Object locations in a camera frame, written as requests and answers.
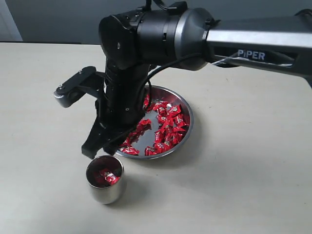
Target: stainless steel cup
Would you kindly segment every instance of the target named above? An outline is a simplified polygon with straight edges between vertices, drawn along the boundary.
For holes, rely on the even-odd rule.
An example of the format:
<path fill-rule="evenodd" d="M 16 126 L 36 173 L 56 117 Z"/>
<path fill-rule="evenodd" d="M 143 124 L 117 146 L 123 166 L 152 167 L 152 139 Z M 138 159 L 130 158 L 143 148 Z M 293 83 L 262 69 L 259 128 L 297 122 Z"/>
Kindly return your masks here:
<path fill-rule="evenodd" d="M 109 186 L 98 184 L 95 180 L 94 172 L 104 168 L 108 168 L 111 172 L 117 172 L 120 179 L 115 184 Z M 87 167 L 86 176 L 93 198 L 102 204 L 110 204 L 117 201 L 126 189 L 127 182 L 123 165 L 114 156 L 99 156 L 93 159 Z"/>

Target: gray wall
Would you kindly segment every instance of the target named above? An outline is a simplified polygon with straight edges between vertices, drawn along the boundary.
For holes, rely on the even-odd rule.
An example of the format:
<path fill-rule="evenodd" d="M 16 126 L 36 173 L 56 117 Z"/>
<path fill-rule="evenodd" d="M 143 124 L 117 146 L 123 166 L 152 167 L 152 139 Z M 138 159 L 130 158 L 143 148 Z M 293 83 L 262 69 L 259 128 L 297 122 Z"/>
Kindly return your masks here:
<path fill-rule="evenodd" d="M 6 0 L 24 41 L 98 44 L 98 23 L 145 0 Z M 312 0 L 187 0 L 222 20 L 293 15 Z"/>

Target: white table surface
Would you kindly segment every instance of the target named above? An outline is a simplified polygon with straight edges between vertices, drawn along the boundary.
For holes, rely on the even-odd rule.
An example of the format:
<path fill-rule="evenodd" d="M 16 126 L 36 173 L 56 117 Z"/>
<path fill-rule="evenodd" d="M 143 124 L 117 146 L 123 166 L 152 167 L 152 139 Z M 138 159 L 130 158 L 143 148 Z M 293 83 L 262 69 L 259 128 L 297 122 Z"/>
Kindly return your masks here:
<path fill-rule="evenodd" d="M 181 94 L 195 126 L 177 153 L 121 158 L 126 193 L 88 193 L 80 147 L 94 99 L 71 108 L 55 88 L 100 46 L 0 43 L 1 234 L 310 234 L 312 90 L 304 79 L 248 68 L 168 69 L 152 79 Z"/>

